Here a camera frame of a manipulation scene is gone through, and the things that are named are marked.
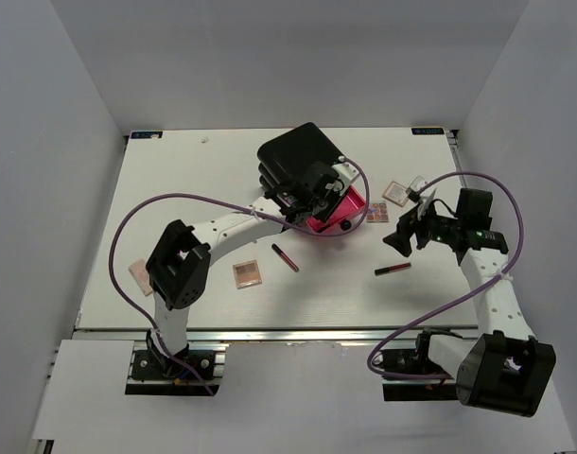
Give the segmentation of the small palette near right arm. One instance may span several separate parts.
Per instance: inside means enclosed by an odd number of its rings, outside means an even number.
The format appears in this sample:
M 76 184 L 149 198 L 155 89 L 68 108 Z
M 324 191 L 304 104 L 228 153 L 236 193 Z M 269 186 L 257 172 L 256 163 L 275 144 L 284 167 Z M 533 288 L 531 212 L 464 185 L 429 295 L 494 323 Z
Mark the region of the small palette near right arm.
M 397 206 L 403 207 L 409 200 L 407 187 L 396 181 L 391 181 L 382 193 L 382 198 L 385 201 L 389 201 Z

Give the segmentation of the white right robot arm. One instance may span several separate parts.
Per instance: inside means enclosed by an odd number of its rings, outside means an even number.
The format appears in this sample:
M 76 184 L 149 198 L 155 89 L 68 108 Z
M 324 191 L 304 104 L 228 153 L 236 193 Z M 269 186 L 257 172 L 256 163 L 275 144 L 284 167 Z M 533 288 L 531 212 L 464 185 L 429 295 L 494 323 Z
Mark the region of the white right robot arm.
M 509 272 L 503 234 L 491 228 L 493 196 L 463 188 L 455 212 L 441 216 L 431 198 L 402 215 L 385 244 L 403 256 L 429 242 L 446 244 L 470 289 L 480 335 L 466 340 L 448 328 L 424 329 L 411 350 L 381 353 L 386 379 L 448 381 L 467 407 L 535 415 L 556 363 L 553 347 L 527 324 Z

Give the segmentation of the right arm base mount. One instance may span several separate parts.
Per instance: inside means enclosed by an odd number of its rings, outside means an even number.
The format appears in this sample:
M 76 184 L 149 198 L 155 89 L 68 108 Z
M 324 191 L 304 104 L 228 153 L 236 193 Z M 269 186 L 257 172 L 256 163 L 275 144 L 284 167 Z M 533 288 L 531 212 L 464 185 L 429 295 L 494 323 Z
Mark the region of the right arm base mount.
M 457 349 L 471 348 L 472 340 L 466 340 L 460 334 L 449 329 L 424 328 L 417 336 L 415 345 L 410 349 L 385 348 L 380 352 L 376 365 L 384 373 L 401 375 L 432 375 L 432 379 L 418 380 L 385 378 L 382 384 L 385 402 L 444 402 L 457 401 L 455 380 L 451 377 L 441 379 L 446 371 L 428 358 L 432 338 L 448 338 L 456 341 Z

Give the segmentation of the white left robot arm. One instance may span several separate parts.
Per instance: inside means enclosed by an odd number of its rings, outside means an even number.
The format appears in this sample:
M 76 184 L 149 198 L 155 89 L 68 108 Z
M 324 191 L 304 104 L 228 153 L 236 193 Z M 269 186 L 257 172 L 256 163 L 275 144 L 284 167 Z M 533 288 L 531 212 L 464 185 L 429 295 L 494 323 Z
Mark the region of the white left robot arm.
M 155 300 L 152 363 L 163 376 L 184 370 L 189 310 L 205 291 L 210 267 L 249 243 L 287 229 L 315 236 L 306 222 L 328 222 L 361 176 L 355 163 L 342 157 L 331 165 L 318 161 L 298 178 L 277 180 L 260 169 L 261 197 L 248 206 L 228 203 L 231 213 L 221 218 L 195 225 L 179 219 L 169 223 L 146 263 Z

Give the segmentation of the dark red lip gloss tube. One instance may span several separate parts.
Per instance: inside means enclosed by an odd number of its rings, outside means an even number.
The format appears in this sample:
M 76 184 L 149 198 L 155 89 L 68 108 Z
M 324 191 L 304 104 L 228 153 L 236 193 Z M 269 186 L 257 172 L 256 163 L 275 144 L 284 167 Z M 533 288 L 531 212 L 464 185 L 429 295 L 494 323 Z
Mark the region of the dark red lip gloss tube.
M 389 274 L 389 273 L 393 273 L 393 272 L 408 270 L 410 268 L 411 268 L 411 263 L 406 262 L 406 263 L 401 263 L 401 264 L 397 264 L 397 265 L 391 265 L 388 267 L 376 269 L 376 270 L 374 270 L 374 274 L 375 274 L 375 276 L 380 276 L 380 275 L 385 275 L 385 274 Z

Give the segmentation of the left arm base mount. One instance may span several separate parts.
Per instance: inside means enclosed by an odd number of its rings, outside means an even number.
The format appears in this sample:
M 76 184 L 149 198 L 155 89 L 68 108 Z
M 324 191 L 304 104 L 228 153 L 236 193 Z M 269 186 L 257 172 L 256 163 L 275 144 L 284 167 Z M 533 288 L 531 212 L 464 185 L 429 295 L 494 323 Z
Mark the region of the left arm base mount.
M 225 363 L 225 345 L 194 343 L 182 362 L 166 366 L 146 347 L 137 344 L 131 353 L 125 395 L 212 397 L 219 390 Z

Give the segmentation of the black drawer organizer cabinet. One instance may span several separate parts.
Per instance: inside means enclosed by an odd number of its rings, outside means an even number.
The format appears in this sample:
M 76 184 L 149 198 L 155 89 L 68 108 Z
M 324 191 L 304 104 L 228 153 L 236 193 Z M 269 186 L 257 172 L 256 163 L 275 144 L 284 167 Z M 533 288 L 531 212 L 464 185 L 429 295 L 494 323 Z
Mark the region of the black drawer organizer cabinet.
M 282 186 L 295 192 L 318 194 L 334 184 L 340 151 L 312 122 L 281 134 L 257 151 L 259 181 L 266 190 Z

